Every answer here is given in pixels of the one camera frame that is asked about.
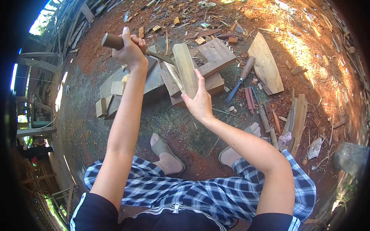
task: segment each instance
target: slipper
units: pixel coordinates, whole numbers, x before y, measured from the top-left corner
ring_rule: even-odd
[[[173,157],[175,157],[178,161],[180,161],[180,163],[182,164],[182,171],[180,173],[182,173],[184,170],[185,170],[185,164],[184,162],[182,162],[180,160],[180,158],[178,158],[172,151],[171,149],[169,148],[168,144],[164,141],[164,139],[162,139],[162,137],[159,137],[159,140],[153,145],[152,147],[152,150],[153,152],[159,157],[159,155],[162,153],[162,152],[167,152],[169,154],[171,154]]]

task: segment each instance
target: gouge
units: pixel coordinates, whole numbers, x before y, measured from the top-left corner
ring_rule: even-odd
[[[116,50],[120,50],[124,47],[123,40],[120,36],[114,35],[114,34],[108,34],[108,33],[104,35],[103,40],[101,41],[101,45],[104,47],[114,48]],[[143,52],[143,54],[153,56],[157,59],[168,62],[169,64],[175,65],[175,63],[172,61],[171,58],[160,55],[160,54],[153,53],[149,51],[148,49],[145,52]]]

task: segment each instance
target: wooden post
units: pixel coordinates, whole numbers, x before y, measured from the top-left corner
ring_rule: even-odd
[[[43,180],[43,179],[54,177],[56,175],[57,175],[56,173],[47,174],[47,175],[40,176],[40,177],[37,177],[37,178],[31,178],[31,179],[23,180],[23,181],[21,181],[21,183],[22,184],[28,184],[28,183],[32,183],[32,182],[34,182],[36,180]]]
[[[44,135],[56,132],[57,128],[55,126],[45,127],[45,128],[31,128],[31,129],[19,129],[17,130],[17,138],[24,136],[36,136]]]

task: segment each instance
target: wooden chisel handle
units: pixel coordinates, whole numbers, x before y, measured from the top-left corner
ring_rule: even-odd
[[[101,40],[101,45],[104,46],[104,47],[110,47],[110,48],[114,48],[116,50],[120,50],[122,49],[125,44],[123,44],[123,40],[120,36],[118,35],[114,35],[114,34],[108,34],[106,33],[103,37],[103,39]],[[148,49],[145,47],[145,51],[143,51],[144,49],[140,48],[142,53],[144,55],[147,54],[148,52]]]

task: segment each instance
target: white stripe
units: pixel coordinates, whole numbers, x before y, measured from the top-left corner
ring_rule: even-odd
[[[76,231],[76,224],[74,223],[73,218],[75,218],[75,217],[76,217],[77,212],[78,212],[78,210],[79,210],[80,206],[82,205],[82,203],[83,203],[83,202],[84,202],[84,200],[85,200],[85,197],[86,197],[86,193],[83,193],[83,194],[82,194],[82,197],[81,197],[81,201],[80,201],[80,203],[77,205],[76,210],[74,210],[73,216],[72,216],[71,221],[70,221],[71,231]]]

